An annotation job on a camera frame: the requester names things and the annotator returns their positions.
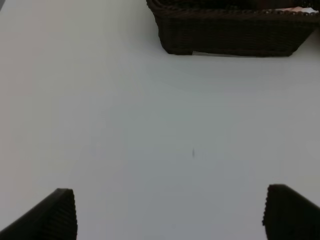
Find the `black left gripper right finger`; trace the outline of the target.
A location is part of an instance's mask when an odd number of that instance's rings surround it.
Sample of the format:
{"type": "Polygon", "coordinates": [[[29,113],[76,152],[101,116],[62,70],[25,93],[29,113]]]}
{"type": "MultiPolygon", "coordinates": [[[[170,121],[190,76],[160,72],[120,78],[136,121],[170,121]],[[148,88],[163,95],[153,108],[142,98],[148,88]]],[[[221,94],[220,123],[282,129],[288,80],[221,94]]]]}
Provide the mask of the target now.
{"type": "Polygon", "coordinates": [[[285,184],[271,184],[262,225],[268,240],[318,240],[320,207],[285,184]]]}

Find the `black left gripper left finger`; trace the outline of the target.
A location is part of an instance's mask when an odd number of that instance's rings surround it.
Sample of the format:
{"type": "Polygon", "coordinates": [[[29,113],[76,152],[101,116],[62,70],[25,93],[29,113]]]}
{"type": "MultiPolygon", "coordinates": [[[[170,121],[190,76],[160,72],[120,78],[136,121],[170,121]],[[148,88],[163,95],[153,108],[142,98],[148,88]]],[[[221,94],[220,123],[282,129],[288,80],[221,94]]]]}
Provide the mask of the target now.
{"type": "Polygon", "coordinates": [[[74,191],[58,188],[0,231],[2,240],[76,240],[78,221],[74,191]]]}

